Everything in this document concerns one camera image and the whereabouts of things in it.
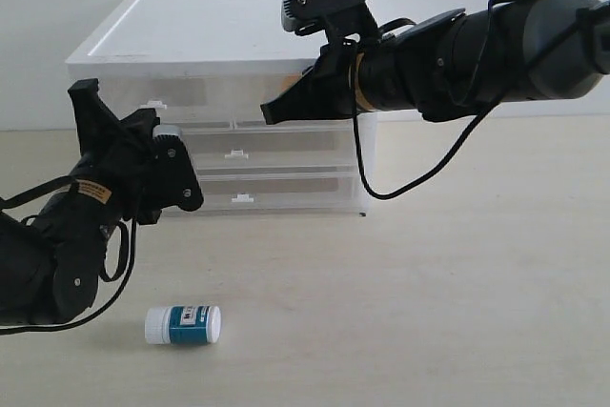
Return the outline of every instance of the bottle label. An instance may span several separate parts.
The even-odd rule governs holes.
[[[170,314],[170,342],[186,345],[208,343],[207,305],[176,306]]]

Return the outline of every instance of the white lid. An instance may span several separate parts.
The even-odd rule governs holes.
[[[147,343],[162,345],[170,343],[170,313],[172,307],[153,307],[146,314],[144,337]]]
[[[220,309],[215,305],[208,309],[208,323],[206,335],[209,343],[216,343],[220,338],[220,328],[222,327],[222,315]]]

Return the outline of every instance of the table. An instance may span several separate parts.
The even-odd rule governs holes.
[[[430,168],[464,124],[382,123],[376,187]],[[605,406],[609,129],[610,116],[489,120],[445,172],[366,217],[142,228],[105,315],[0,338],[0,405]],[[0,133],[1,193],[76,159],[74,132]],[[149,307],[190,303],[221,307],[216,345],[145,343]]]

